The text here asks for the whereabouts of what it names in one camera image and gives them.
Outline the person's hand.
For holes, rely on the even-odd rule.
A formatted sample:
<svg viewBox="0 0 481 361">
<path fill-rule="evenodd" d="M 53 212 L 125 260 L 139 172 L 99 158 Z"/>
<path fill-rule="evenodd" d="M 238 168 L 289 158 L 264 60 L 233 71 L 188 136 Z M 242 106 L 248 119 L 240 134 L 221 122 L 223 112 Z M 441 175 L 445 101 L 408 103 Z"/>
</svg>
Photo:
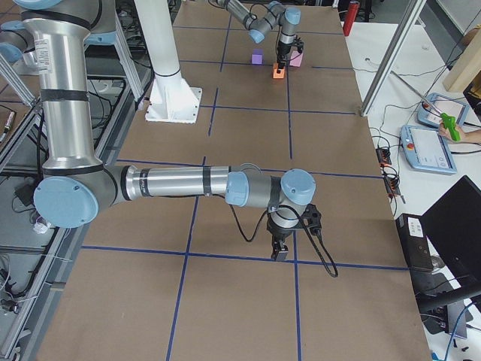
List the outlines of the person's hand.
<svg viewBox="0 0 481 361">
<path fill-rule="evenodd" d="M 442 123 L 440 123 L 439 125 L 438 132 L 444 138 L 453 141 L 452 136 L 450 135 L 450 131 Z"/>
</svg>

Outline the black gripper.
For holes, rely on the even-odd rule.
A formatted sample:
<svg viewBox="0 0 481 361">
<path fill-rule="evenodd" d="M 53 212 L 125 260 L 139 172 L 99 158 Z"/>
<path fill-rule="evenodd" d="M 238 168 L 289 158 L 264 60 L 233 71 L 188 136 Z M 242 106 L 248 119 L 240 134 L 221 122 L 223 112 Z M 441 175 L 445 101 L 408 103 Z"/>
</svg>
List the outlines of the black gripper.
<svg viewBox="0 0 481 361">
<path fill-rule="evenodd" d="M 290 54 L 292 44 L 286 44 L 282 41 L 277 42 L 277 70 L 285 69 L 288 55 Z"/>
<path fill-rule="evenodd" d="M 271 216 L 268 216 L 267 230 L 271 234 L 272 260 L 284 262 L 289 254 L 289 249 L 284 243 L 286 238 L 288 238 L 294 230 L 277 225 Z"/>
</svg>

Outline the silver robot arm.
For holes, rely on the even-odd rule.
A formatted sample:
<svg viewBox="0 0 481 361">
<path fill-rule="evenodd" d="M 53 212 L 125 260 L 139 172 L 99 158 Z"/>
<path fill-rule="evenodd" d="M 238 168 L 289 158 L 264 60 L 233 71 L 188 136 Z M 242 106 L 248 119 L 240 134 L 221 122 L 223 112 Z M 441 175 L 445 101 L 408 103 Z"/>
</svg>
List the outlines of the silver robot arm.
<svg viewBox="0 0 481 361">
<path fill-rule="evenodd" d="M 106 166 L 95 155 L 87 86 L 84 45 L 92 30 L 116 20 L 112 1 L 14 1 L 21 7 L 21 24 L 33 36 L 38 64 L 43 119 L 49 156 L 42 165 L 43 180 L 34 191 L 38 213 L 54 226 L 77 228 L 100 211 L 140 197 L 188 198 L 220 196 L 232 206 L 264 208 L 272 234 L 274 261 L 288 254 L 286 238 L 304 229 L 320 240 L 319 215 L 313 213 L 316 182 L 305 170 L 292 169 L 282 177 L 267 176 L 254 165 L 197 168 Z M 278 69 L 286 65 L 301 20 L 298 8 L 273 1 L 263 18 L 252 18 L 239 1 L 215 1 L 242 23 L 259 43 L 269 29 L 280 28 Z M 183 78 L 167 1 L 135 1 L 138 19 L 154 73 L 147 121 L 195 123 L 201 88 Z M 236 219 L 237 227 L 242 231 Z"/>
<path fill-rule="evenodd" d="M 282 75 L 290 60 L 292 47 L 297 47 L 299 54 L 304 50 L 304 42 L 296 35 L 296 28 L 301 21 L 301 11 L 295 7 L 286 7 L 280 2 L 272 1 L 265 5 L 265 15 L 257 17 L 252 10 L 248 10 L 240 1 L 220 0 L 215 6 L 226 9 L 249 32 L 255 43 L 264 41 L 266 35 L 279 27 L 273 76 Z"/>
</svg>

